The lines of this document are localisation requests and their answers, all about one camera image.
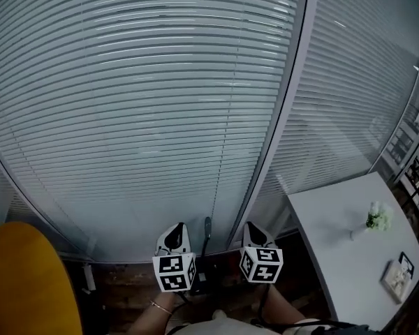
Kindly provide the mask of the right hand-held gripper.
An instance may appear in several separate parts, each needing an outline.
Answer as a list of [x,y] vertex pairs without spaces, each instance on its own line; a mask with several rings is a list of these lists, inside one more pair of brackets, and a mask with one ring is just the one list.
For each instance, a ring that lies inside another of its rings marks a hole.
[[272,235],[251,221],[244,224],[240,269],[249,283],[275,283],[284,264]]

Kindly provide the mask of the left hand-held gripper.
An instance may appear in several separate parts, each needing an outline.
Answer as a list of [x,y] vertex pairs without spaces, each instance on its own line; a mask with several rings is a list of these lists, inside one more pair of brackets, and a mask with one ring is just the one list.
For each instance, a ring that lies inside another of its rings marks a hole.
[[183,292],[192,288],[196,254],[191,251],[185,223],[171,226],[157,239],[152,262],[162,292]]

